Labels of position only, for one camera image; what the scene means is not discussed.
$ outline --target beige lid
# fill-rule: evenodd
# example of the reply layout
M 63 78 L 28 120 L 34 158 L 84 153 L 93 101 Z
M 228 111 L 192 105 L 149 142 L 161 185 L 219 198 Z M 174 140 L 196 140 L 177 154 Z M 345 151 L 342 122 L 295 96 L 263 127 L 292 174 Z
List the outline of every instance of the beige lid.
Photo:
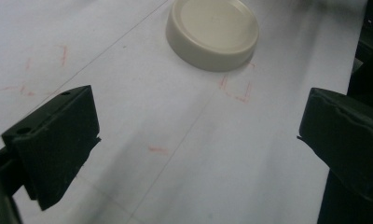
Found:
M 178 56 L 216 72 L 245 63 L 258 35 L 256 17 L 239 0 L 175 0 L 166 28 Z

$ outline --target white surface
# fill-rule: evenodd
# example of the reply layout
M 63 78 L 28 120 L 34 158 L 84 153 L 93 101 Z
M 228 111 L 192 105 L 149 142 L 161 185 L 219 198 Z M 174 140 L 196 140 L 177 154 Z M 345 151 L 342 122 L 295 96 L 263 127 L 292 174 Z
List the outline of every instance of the white surface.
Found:
M 166 37 L 186 62 L 224 72 L 251 59 L 259 28 L 254 13 L 239 0 L 177 0 Z
M 165 38 L 172 1 L 0 1 L 0 134 L 90 84 L 103 141 L 25 223 L 315 223 L 327 167 L 296 139 L 311 87 L 346 92 L 365 0 L 244 0 L 252 61 L 210 73 Z

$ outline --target white round object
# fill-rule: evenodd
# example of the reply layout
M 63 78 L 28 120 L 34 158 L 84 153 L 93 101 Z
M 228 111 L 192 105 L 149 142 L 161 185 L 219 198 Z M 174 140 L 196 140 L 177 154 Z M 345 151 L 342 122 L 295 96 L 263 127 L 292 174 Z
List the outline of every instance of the white round object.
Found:
M 253 54 L 256 17 L 239 0 L 175 0 L 167 40 L 186 62 L 209 71 L 228 71 Z

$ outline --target black object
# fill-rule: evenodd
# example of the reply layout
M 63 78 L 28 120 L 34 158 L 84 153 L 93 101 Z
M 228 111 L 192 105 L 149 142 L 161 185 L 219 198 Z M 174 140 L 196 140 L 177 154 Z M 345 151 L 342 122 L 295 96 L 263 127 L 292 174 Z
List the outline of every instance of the black object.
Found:
M 99 131 L 90 86 L 57 95 L 3 133 L 0 194 L 10 197 L 24 185 L 30 198 L 48 209 L 99 143 Z
M 373 202 L 373 108 L 311 89 L 299 133 L 347 189 Z

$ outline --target table surface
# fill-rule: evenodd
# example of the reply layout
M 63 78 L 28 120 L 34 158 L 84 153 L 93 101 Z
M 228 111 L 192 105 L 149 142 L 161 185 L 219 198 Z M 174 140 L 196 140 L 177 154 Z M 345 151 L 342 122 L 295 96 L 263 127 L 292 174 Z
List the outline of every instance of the table surface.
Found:
M 345 93 L 366 0 L 243 0 L 251 62 L 212 73 L 164 30 L 173 1 L 0 1 L 0 134 L 91 85 L 103 141 L 24 223 L 315 223 L 327 166 L 297 140 L 311 87 Z

